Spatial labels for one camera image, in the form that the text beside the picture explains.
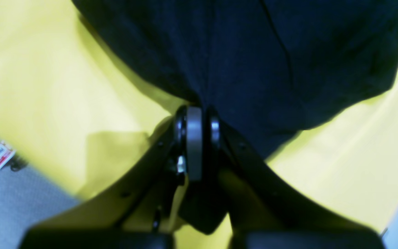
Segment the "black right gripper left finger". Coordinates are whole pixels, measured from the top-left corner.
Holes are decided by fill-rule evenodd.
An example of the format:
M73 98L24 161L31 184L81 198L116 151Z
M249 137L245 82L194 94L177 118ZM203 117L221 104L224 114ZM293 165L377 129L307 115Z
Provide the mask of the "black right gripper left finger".
M112 186L30 228L21 249L174 249L178 186L202 179L202 110L181 106L152 147Z

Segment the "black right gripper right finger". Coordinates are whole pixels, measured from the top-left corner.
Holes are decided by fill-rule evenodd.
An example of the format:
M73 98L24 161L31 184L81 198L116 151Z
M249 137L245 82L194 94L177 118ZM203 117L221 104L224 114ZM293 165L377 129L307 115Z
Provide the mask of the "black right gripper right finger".
M207 110L219 183L227 195L230 249L383 249L380 236L309 199L267 166L248 140Z

